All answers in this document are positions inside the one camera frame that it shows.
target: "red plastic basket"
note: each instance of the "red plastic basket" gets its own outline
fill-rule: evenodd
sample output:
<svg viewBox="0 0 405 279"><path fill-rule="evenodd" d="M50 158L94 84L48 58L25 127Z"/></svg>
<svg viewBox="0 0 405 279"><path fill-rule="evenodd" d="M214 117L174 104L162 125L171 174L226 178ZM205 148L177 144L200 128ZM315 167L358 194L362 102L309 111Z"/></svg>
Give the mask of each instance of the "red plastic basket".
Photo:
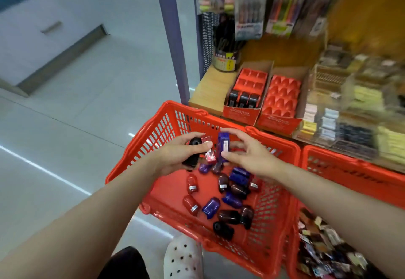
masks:
<svg viewBox="0 0 405 279"><path fill-rule="evenodd" d="M351 190L405 209L405 176L402 174L315 146L303 149L301 167ZM309 278L296 269L300 242L298 211L303 206L296 201L296 215L288 235L286 267L291 279Z"/></svg>
<svg viewBox="0 0 405 279"><path fill-rule="evenodd" d="M107 176L106 183L121 174L139 157L159 148L176 136L191 131L205 132L216 143L217 134L223 127L241 129L260 140L269 151L274 148L277 149L277 153L282 151L280 159L294 165L299 164L301 150L293 142L260 132L254 127L242 127L213 117L204 110L167 101L129 143L123 157ZM194 174L198 178L200 191L194 193L193 197L201 206L212 197L221 197L217 189L216 176L211 173L200 175L198 171ZM251 193L245 201L255 211L251 229L246 231L242 225L232 226L235 228L234 238L232 241L226 241L212 232L216 216L211 220L207 220L203 213L193 217L183 207L182 200L187 194L187 175L188 172L182 170L157 179L153 189L139 205L141 211L144 214L154 215L201 242L205 250L220 253L255 275L275 278L281 266L285 236L295 216L295 198L277 185L264 184L260 193ZM230 207L221 204L220 209Z"/></svg>

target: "forearm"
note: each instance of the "forearm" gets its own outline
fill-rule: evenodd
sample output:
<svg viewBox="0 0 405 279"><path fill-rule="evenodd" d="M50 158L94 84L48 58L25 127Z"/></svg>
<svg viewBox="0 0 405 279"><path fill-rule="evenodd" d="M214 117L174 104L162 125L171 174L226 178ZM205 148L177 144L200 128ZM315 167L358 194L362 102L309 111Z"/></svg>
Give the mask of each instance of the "forearm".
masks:
<svg viewBox="0 0 405 279"><path fill-rule="evenodd" d="M137 161L7 256L0 277L96 278L155 179L150 159Z"/></svg>
<svg viewBox="0 0 405 279"><path fill-rule="evenodd" d="M404 210L290 164L282 163L272 177L387 276L402 278Z"/></svg>

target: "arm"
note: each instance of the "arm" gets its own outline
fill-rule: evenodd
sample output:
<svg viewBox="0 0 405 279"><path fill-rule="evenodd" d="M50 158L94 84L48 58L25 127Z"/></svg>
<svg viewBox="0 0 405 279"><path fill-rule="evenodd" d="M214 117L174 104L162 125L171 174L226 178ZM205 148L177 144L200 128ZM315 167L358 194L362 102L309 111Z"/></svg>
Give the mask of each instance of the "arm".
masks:
<svg viewBox="0 0 405 279"><path fill-rule="evenodd" d="M222 130L242 140L231 143L231 147L246 150L223 152L227 160L266 181L282 184L387 276L392 279L403 277L405 210L285 163L242 131Z"/></svg>
<svg viewBox="0 0 405 279"><path fill-rule="evenodd" d="M139 159L5 257L0 278L96 278L155 179L190 169L181 162L212 147L212 143L185 145L202 135L179 136Z"/></svg>

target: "white drawer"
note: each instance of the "white drawer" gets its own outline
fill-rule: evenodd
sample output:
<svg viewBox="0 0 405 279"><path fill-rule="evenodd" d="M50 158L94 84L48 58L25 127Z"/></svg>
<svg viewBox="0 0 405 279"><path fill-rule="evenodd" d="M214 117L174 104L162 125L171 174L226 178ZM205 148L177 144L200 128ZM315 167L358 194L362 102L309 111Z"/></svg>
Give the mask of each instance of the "white drawer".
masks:
<svg viewBox="0 0 405 279"><path fill-rule="evenodd" d="M1 12L0 78L17 85L99 26L100 17L94 0L25 0Z"/></svg>

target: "pen holder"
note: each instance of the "pen holder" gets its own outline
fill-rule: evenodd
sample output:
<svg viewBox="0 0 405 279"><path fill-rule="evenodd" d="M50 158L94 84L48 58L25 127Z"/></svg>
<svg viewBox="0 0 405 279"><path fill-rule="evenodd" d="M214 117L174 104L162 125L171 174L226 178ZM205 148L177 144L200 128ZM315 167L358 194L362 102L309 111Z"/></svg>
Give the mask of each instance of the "pen holder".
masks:
<svg viewBox="0 0 405 279"><path fill-rule="evenodd" d="M214 46L212 65L222 72L233 72L238 69L240 63L240 51L220 51Z"/></svg>

